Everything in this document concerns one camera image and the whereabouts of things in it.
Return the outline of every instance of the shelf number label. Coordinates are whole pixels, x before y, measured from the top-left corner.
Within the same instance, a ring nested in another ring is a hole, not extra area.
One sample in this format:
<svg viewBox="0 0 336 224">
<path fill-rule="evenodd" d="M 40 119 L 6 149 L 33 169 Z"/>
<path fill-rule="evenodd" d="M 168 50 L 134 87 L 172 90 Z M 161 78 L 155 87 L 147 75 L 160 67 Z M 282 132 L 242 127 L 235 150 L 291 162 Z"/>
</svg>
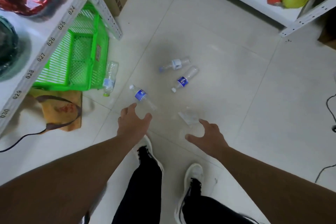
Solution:
<svg viewBox="0 0 336 224">
<path fill-rule="evenodd" d="M 21 92 L 22 92 L 22 91 L 18 90 L 18 91 L 14 94 L 14 96 L 12 97 L 12 99 L 17 99 L 17 98 L 20 96 Z"/>
<path fill-rule="evenodd" d="M 61 23 L 58 25 L 58 29 L 62 30 L 64 28 L 65 22 L 61 21 Z"/>
<path fill-rule="evenodd" d="M 33 73 L 34 73 L 34 70 L 29 70 L 29 72 L 26 75 L 26 78 L 30 79 L 30 77 L 33 75 Z"/>
<path fill-rule="evenodd" d="M 45 57 L 45 55 L 44 55 L 44 53 L 42 52 L 42 53 L 40 54 L 40 56 L 37 58 L 37 61 L 42 61 L 42 60 L 44 59 L 44 57 Z"/>
<path fill-rule="evenodd" d="M 47 42 L 47 45 L 51 46 L 55 41 L 55 38 L 51 37 L 48 42 Z"/>
<path fill-rule="evenodd" d="M 8 112 L 9 112 L 9 109 L 3 109 L 3 111 L 2 111 L 2 113 L 0 115 L 0 118 L 5 118 L 6 115 L 8 114 Z"/>
<path fill-rule="evenodd" d="M 74 13 L 75 10 L 76 10 L 76 8 L 72 5 L 72 6 L 70 7 L 68 13 L 69 13 L 70 15 L 72 15 L 72 14 Z"/>
</svg>

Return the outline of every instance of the floor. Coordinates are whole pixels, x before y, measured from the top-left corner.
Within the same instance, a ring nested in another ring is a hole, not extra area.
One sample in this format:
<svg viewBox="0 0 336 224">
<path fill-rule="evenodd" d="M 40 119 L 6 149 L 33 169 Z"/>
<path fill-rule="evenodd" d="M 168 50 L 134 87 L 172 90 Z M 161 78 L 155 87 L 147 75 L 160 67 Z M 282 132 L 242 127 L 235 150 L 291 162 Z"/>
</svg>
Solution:
<svg viewBox="0 0 336 224">
<path fill-rule="evenodd" d="M 0 184 L 51 160 L 114 137 L 120 110 L 134 102 L 130 84 L 144 89 L 159 106 L 149 136 L 165 167 L 161 223 L 175 223 L 173 210 L 183 191 L 187 167 L 200 163 L 203 194 L 233 210 L 269 223 L 258 207 L 215 159 L 184 139 L 202 135 L 177 115 L 187 107 L 218 124 L 228 144 L 252 157 L 314 181 L 336 163 L 333 119 L 325 107 L 335 94 L 336 53 L 317 42 L 321 28 L 307 25 L 287 38 L 267 18 L 237 0 L 128 0 L 117 21 L 124 33 L 110 40 L 109 59 L 119 62 L 111 97 L 91 90 L 83 97 L 82 128 L 51 131 L 24 139 L 0 154 Z M 190 56 L 199 74 L 172 93 L 186 70 L 158 73 L 170 59 Z M 27 100 L 12 121 L 0 148 L 44 129 L 45 122 Z M 336 101 L 330 101 L 336 111 Z M 139 116 L 148 111 L 139 104 Z M 91 224 L 109 224 L 126 190 L 137 159 L 128 154 L 111 176 Z M 336 169 L 320 185 L 336 191 Z"/>
</svg>

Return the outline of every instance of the sneaker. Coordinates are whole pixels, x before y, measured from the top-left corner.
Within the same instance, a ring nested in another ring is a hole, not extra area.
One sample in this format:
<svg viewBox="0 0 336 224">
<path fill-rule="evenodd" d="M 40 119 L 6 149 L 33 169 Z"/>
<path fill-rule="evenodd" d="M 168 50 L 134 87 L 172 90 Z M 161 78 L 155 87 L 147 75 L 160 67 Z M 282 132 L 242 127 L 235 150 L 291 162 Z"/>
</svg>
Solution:
<svg viewBox="0 0 336 224">
<path fill-rule="evenodd" d="M 203 181 L 204 174 L 202 166 L 197 163 L 192 164 L 185 173 L 184 192 L 174 212 L 175 221 L 178 224 L 186 224 L 182 212 L 185 199 L 189 196 L 200 196 Z"/>
<path fill-rule="evenodd" d="M 160 167 L 161 171 L 162 171 L 162 177 L 163 177 L 163 173 L 164 173 L 164 169 L 163 169 L 163 165 L 161 164 L 160 161 L 158 161 L 157 158 L 155 158 L 155 156 L 153 155 L 153 148 L 152 148 L 152 143 L 150 141 L 150 139 L 148 138 L 147 135 L 145 135 L 140 142 L 137 143 L 137 145 L 134 146 L 133 148 L 133 152 L 134 154 L 139 158 L 140 161 L 140 150 L 141 149 L 146 149 L 147 154 L 150 158 L 154 159 L 157 163 L 157 165 Z"/>
</svg>

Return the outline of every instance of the green plastic basket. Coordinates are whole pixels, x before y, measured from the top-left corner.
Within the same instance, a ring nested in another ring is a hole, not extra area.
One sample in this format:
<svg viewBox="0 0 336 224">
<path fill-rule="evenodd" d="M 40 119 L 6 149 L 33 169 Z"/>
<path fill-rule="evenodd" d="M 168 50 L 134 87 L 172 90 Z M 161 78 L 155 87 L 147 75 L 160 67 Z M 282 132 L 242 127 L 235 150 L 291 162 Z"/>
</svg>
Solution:
<svg viewBox="0 0 336 224">
<path fill-rule="evenodd" d="M 33 87 L 44 90 L 101 89 L 109 36 L 94 6 L 86 3 Z"/>
</svg>

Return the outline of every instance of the black trousers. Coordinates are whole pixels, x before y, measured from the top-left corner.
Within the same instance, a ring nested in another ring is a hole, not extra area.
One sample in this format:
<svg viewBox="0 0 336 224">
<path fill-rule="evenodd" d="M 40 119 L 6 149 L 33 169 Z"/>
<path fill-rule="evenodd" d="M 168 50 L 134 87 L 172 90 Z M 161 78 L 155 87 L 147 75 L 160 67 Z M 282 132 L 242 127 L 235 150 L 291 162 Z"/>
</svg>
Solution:
<svg viewBox="0 0 336 224">
<path fill-rule="evenodd" d="M 134 171 L 112 224 L 159 224 L 162 172 L 153 159 Z M 210 197 L 190 196 L 182 209 L 187 224 L 251 224 L 249 220 Z"/>
</svg>

